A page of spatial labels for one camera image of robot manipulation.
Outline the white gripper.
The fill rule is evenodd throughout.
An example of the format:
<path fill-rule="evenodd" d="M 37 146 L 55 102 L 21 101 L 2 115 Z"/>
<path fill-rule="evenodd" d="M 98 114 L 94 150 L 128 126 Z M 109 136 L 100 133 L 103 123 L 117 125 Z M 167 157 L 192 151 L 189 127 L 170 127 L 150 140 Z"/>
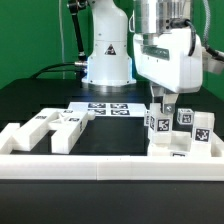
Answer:
<path fill-rule="evenodd" d="M 153 103 L 162 102 L 162 112 L 173 114 L 177 93 L 197 92 L 203 81 L 202 46 L 196 36 L 196 46 L 191 47 L 190 29 L 173 29 L 157 39 L 157 46 L 143 44 L 143 36 L 133 36 L 134 60 L 137 73 L 150 83 Z M 164 88 L 174 93 L 164 93 Z"/>

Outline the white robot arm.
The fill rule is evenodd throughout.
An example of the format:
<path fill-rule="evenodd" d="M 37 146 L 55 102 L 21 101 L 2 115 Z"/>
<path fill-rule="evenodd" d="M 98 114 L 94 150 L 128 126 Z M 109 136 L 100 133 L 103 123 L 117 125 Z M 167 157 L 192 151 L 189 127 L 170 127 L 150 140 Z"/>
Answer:
<path fill-rule="evenodd" d="M 134 82 L 132 71 L 151 81 L 161 110 L 175 111 L 180 93 L 200 89 L 203 60 L 224 62 L 224 53 L 199 38 L 184 16 L 186 0 L 133 0 L 133 14 L 113 0 L 87 0 L 94 24 L 93 52 L 87 59 L 86 84 L 120 87 Z"/>

